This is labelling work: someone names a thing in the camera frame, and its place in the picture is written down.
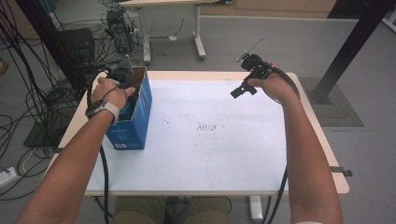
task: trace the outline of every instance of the table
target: table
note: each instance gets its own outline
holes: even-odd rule
[[[247,92],[237,99],[230,95],[247,75],[247,72],[148,71],[153,102],[146,148],[116,151],[105,137],[109,193],[252,196],[254,202],[260,201],[257,200],[260,195],[277,195],[286,165],[283,113],[281,106],[261,91],[253,96]],[[288,75],[300,91],[330,166],[338,166],[297,76]],[[86,94],[60,148],[87,121],[85,102]],[[191,102],[196,104],[196,113],[186,108],[194,105]],[[206,105],[209,110],[200,106],[205,102],[209,102]],[[337,192],[347,193],[349,186],[343,174],[332,176]],[[103,183],[103,166],[98,158],[86,195],[103,195]]]
[[[150,56],[150,46],[149,46],[149,35],[146,32],[145,27],[145,14],[143,12],[143,7],[155,7],[161,6],[161,11],[163,11],[163,7],[170,5],[195,5],[195,32],[193,32],[195,45],[198,49],[198,54],[201,59],[206,57],[204,45],[202,44],[201,36],[200,36],[200,16],[201,16],[201,7],[202,3],[214,3],[219,0],[132,0],[126,2],[120,2],[120,6],[122,7],[134,7],[137,10],[139,21],[140,21],[140,29],[143,36],[143,61],[145,64],[149,64],[151,62]]]

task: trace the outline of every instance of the cardboard box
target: cardboard box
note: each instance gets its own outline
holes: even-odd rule
[[[133,108],[132,118],[119,120],[106,132],[107,138],[116,150],[145,148],[152,96],[146,67],[133,67],[133,70],[131,83],[139,95]]]

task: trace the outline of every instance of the person's leg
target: person's leg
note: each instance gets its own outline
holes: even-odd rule
[[[185,224],[228,223],[228,201],[226,197],[194,197],[187,212]]]
[[[165,200],[162,197],[118,197],[113,224],[163,224]]]

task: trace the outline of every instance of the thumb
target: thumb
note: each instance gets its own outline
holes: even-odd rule
[[[247,84],[252,87],[260,87],[262,85],[262,80],[258,78],[251,78],[247,80]]]
[[[128,97],[131,96],[131,95],[134,93],[134,91],[135,91],[135,88],[134,88],[134,87],[130,87],[130,88],[128,88],[128,89],[125,89],[126,95],[127,95]]]

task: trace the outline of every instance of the watch face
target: watch face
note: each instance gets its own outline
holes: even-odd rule
[[[99,111],[103,109],[105,101],[100,100],[88,105],[87,110],[85,111],[85,115],[90,119],[93,115],[97,114]]]

